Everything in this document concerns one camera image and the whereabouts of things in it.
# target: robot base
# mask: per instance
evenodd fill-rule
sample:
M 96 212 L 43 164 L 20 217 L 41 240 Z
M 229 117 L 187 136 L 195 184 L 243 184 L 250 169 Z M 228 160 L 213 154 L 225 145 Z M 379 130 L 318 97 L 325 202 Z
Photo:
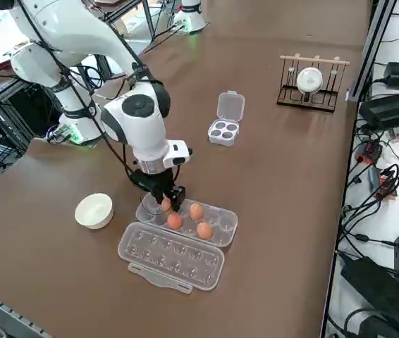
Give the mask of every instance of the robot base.
M 173 20 L 177 25 L 183 25 L 184 28 L 179 30 L 181 33 L 192 34 L 201 31 L 207 24 L 204 21 L 202 13 L 193 12 L 186 13 L 179 11 Z

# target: wooden dowel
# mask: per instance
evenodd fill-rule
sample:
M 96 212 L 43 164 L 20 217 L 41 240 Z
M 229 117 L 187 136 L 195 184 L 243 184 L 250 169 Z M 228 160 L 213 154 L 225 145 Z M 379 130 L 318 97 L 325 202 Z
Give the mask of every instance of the wooden dowel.
M 350 65 L 349 61 L 336 61 L 336 60 L 326 60 L 322 58 L 302 58 L 300 56 L 287 56 L 280 55 L 281 60 L 294 60 L 294 61 L 307 61 L 307 62 L 319 62 L 319 63 L 332 63 L 334 65 Z

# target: white bowl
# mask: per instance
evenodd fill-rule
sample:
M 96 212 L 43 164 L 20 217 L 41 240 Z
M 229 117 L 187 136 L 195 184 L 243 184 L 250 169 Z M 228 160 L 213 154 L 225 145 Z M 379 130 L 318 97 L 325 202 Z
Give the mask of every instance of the white bowl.
M 105 194 L 89 195 L 78 204 L 74 217 L 80 225 L 89 229 L 101 229 L 113 217 L 112 200 Z
M 297 88 L 302 94 L 315 94 L 323 85 L 321 71 L 314 67 L 303 69 L 297 76 Z

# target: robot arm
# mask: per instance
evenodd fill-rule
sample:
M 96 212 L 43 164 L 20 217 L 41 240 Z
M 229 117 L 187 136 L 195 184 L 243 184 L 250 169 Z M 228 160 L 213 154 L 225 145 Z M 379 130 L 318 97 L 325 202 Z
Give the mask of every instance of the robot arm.
M 185 190 L 174 185 L 172 167 L 188 162 L 192 151 L 182 140 L 166 139 L 163 118 L 170 96 L 162 83 L 81 0 L 0 0 L 0 9 L 10 10 L 21 32 L 33 41 L 12 56 L 15 72 L 53 91 L 64 109 L 61 122 L 71 125 L 82 141 L 101 136 L 101 125 L 112 139 L 130 145 L 140 167 L 130 179 L 159 203 L 167 196 L 176 211 Z M 89 54 L 111 57 L 131 76 L 131 90 L 104 109 L 86 90 L 75 88 L 64 72 Z

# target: plastic container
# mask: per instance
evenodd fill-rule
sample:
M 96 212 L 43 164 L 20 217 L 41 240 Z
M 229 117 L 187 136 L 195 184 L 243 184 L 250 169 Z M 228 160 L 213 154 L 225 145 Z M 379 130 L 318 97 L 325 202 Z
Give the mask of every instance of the plastic container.
M 207 131 L 209 141 L 224 146 L 232 146 L 239 133 L 239 121 L 242 120 L 244 108 L 245 97 L 242 95 L 232 90 L 221 93 L 216 110 L 219 118 L 211 124 Z
M 118 245 L 128 269 L 158 287 L 185 294 L 193 287 L 212 290 L 219 282 L 225 256 L 220 249 L 142 223 L 130 224 Z
M 76 207 L 75 220 L 89 229 L 101 229 L 113 217 L 113 204 L 105 194 L 92 194 L 85 197 Z
M 189 216 L 189 207 L 193 203 L 198 203 L 203 207 L 204 217 L 201 220 L 192 220 Z M 145 224 L 155 227 L 161 227 L 164 230 L 191 237 L 197 241 L 212 244 L 214 246 L 228 246 L 234 238 L 238 225 L 238 217 L 232 211 L 210 206 L 191 199 L 185 199 L 181 204 L 178 213 L 183 218 L 183 226 L 175 231 L 168 227 L 167 217 L 169 213 L 163 213 L 162 208 L 157 204 L 156 199 L 151 194 L 146 194 L 142 203 L 137 207 L 135 216 Z M 198 237 L 197 225 L 201 222 L 211 224 L 214 234 L 209 240 L 203 240 Z

